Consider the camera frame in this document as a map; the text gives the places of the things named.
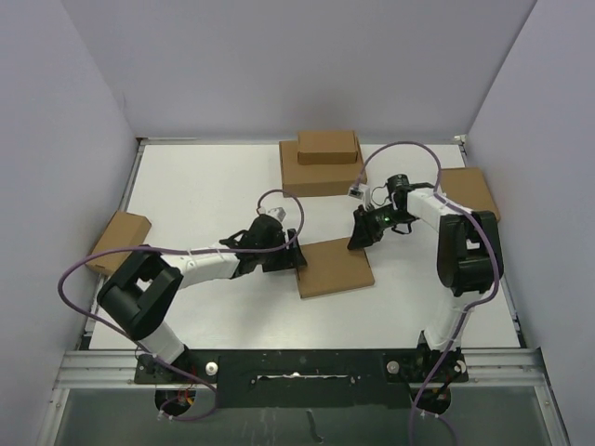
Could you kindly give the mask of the small closed cardboard box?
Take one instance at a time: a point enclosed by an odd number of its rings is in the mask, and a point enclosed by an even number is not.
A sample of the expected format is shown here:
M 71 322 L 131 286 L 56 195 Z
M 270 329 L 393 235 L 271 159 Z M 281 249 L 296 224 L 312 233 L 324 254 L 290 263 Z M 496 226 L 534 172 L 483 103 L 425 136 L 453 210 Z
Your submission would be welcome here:
M 357 160 L 357 140 L 353 130 L 297 133 L 297 161 L 302 165 L 355 164 Z

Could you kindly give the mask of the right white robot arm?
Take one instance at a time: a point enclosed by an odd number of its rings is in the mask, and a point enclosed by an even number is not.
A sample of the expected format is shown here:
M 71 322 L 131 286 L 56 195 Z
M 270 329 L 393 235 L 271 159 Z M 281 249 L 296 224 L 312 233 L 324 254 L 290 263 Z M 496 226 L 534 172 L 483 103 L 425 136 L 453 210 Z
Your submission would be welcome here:
M 403 174 L 390 177 L 385 188 L 387 199 L 375 206 L 368 186 L 360 182 L 350 186 L 348 195 L 361 203 L 353 212 L 348 249 L 361 250 L 380 242 L 385 230 L 408 235 L 417 221 L 436 231 L 437 274 L 450 295 L 422 331 L 428 348 L 413 358 L 415 372 L 431 380 L 446 369 L 442 351 L 460 347 L 474 304 L 493 294 L 499 285 L 504 267 L 496 215 L 455 203 L 432 184 L 410 183 Z

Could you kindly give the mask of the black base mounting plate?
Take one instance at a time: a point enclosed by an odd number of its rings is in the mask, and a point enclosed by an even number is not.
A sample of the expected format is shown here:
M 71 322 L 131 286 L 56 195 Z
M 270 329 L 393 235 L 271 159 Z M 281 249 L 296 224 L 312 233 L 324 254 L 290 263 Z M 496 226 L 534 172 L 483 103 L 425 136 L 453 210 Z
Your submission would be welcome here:
M 199 386 L 214 387 L 219 409 L 338 409 L 383 406 L 443 413 L 450 386 L 466 383 L 461 350 L 443 355 L 408 349 L 191 349 L 173 368 L 139 355 L 134 381 L 154 385 L 168 413 L 190 409 Z

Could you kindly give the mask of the large closed cardboard box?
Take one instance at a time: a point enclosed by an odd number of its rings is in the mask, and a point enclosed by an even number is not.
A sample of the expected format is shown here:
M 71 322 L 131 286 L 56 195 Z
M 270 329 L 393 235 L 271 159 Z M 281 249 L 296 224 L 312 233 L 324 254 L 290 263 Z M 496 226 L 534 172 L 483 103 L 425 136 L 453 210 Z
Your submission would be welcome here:
M 354 164 L 308 164 L 298 162 L 298 142 L 279 142 L 282 189 L 297 197 L 346 195 L 360 174 L 364 158 L 361 148 Z

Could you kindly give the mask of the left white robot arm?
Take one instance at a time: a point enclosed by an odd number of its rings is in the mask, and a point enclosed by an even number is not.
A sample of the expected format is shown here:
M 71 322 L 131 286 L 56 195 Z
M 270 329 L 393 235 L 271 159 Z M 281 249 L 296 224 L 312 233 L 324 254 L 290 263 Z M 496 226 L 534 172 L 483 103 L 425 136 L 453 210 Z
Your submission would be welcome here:
M 188 348 L 165 322 L 176 293 L 202 282 L 233 280 L 252 273 L 300 269 L 307 265 L 295 230 L 284 230 L 276 216 L 260 215 L 249 229 L 222 239 L 204 254 L 162 255 L 135 251 L 103 285 L 101 308 L 148 353 L 169 382 L 189 370 Z

